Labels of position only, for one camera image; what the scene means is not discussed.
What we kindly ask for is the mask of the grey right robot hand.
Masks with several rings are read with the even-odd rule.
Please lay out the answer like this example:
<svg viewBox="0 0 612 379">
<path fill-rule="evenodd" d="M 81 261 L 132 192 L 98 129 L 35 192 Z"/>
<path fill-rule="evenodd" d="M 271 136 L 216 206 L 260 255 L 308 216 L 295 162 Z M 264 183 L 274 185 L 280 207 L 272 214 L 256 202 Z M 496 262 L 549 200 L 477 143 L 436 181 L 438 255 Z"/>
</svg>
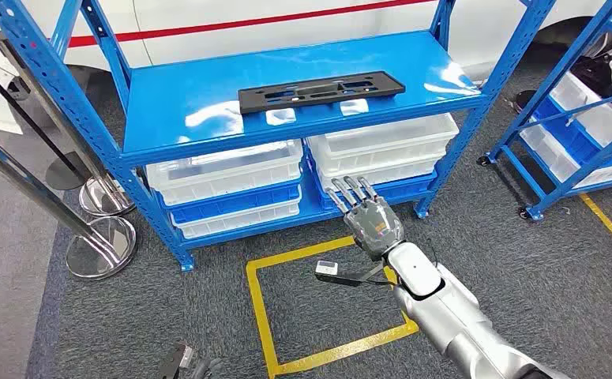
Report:
<svg viewBox="0 0 612 379">
<path fill-rule="evenodd" d="M 387 201 L 363 176 L 333 178 L 325 192 L 343 214 L 355 243 L 372 261 L 405 241 L 404 226 Z"/>
</svg>

